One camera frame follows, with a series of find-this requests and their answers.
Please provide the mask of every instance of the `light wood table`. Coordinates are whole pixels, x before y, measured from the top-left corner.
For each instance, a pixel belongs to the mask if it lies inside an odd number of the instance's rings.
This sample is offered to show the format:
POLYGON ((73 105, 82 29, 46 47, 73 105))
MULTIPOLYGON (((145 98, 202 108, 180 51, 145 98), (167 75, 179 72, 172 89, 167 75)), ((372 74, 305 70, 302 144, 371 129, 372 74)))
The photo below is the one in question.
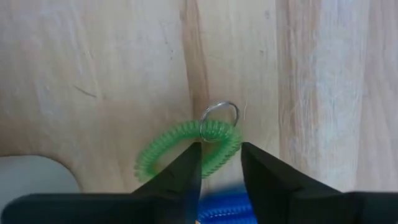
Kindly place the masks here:
MULTIPOLYGON (((210 104, 340 190, 398 190, 395 0, 2 0, 0 156, 131 192, 137 153, 210 104)), ((242 180, 239 155, 204 183, 242 180)))

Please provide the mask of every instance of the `wood grain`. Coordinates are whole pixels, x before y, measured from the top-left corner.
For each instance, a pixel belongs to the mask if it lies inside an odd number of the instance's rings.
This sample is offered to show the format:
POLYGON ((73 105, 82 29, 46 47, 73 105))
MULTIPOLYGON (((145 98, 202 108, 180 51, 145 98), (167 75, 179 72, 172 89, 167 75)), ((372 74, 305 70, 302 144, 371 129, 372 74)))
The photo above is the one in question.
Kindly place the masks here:
MULTIPOLYGON (((51 157, 85 192, 129 192, 152 138, 231 100, 245 141, 298 170, 340 190, 398 190, 397 7, 0 1, 0 156, 51 157)), ((204 185, 241 181, 237 155, 204 185)))

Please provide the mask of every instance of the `silver key ring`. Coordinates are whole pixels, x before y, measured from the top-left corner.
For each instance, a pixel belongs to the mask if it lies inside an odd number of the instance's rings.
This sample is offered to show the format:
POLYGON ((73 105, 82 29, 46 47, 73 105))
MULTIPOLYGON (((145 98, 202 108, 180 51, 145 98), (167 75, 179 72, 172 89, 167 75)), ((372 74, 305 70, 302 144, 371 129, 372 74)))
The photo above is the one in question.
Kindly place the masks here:
POLYGON ((205 139, 205 138, 203 137, 203 123, 205 122, 205 120, 206 120, 207 117, 209 116, 210 112, 212 112, 213 110, 216 110, 216 109, 218 109, 218 108, 223 108, 223 107, 226 107, 226 106, 233 106, 233 107, 234 107, 234 109, 235 109, 234 127, 235 127, 236 124, 238 123, 238 121, 239 121, 239 116, 240 116, 240 114, 239 114, 239 108, 238 108, 238 106, 236 106, 234 103, 232 103, 232 102, 230 102, 230 101, 222 101, 222 102, 219 102, 219 103, 217 103, 217 104, 215 104, 215 105, 209 106, 209 107, 206 109, 206 111, 204 112, 204 114, 203 114, 203 116, 201 117, 201 119, 200 119, 200 127, 199 127, 199 130, 200 130, 200 131, 199 131, 200 137, 201 137, 205 142, 216 142, 216 141, 209 141, 209 140, 207 140, 207 139, 205 139))

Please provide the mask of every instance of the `green coil keychain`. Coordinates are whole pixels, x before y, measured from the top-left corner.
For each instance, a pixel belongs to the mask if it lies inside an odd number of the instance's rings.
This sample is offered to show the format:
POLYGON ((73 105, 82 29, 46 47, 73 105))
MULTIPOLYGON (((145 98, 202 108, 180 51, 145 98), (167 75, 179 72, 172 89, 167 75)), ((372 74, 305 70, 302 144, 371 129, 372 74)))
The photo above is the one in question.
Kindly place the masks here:
POLYGON ((232 102, 224 101, 209 107, 200 121, 187 121, 172 127, 152 141, 140 153, 135 166, 136 177, 141 182, 151 179, 157 174, 154 165, 163 154, 184 139, 197 138, 206 142, 217 142, 217 147, 202 159, 202 178, 209 177, 240 149, 242 134, 240 130, 235 128, 238 119, 238 107, 232 102), (224 106, 234 107, 236 114, 234 124, 206 120, 211 111, 224 106))

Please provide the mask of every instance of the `green spiral wrist coil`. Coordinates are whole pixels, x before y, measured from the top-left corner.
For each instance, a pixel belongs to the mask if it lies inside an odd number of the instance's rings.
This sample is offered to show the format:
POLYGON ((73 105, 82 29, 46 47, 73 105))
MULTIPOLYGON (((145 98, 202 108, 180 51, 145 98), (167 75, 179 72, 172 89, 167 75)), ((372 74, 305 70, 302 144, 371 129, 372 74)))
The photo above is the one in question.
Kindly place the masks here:
MULTIPOLYGON (((242 134, 232 124, 222 121, 206 120, 203 122, 202 135, 205 139, 217 141, 217 147, 202 159, 202 179, 207 178, 225 164, 239 149, 242 134)), ((136 177, 143 182, 154 177, 157 172, 154 164, 173 146, 183 139, 200 137, 200 122, 187 121, 172 127, 153 141, 138 156, 136 161, 136 177)))

